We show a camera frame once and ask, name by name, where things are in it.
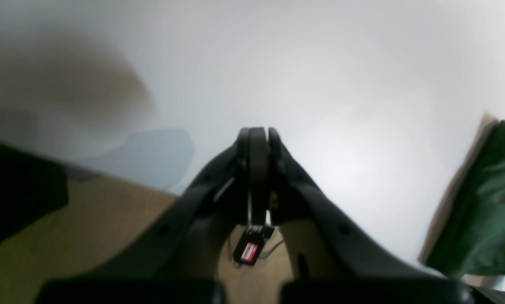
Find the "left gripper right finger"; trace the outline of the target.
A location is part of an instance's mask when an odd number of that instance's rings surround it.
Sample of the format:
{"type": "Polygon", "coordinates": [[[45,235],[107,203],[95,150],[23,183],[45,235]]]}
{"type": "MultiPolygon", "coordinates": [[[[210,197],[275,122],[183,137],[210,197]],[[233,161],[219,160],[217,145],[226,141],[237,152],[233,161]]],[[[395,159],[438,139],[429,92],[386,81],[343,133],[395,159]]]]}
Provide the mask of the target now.
{"type": "Polygon", "coordinates": [[[396,258],[335,206],[268,129],[271,219],[280,227],[294,280],[282,304],[473,304],[472,289],[396,258]]]}

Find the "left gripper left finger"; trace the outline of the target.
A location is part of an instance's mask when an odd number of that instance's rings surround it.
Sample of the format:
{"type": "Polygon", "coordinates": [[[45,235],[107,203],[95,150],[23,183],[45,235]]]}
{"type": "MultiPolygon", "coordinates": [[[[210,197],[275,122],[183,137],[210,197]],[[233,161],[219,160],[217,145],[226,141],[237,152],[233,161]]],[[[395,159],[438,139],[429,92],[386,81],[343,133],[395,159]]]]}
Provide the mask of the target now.
{"type": "Polygon", "coordinates": [[[38,304],[222,304],[214,279],[238,224],[262,225],[268,209],[268,139],[243,128],[182,196],[117,256],[77,277],[53,280],[38,304]]]}

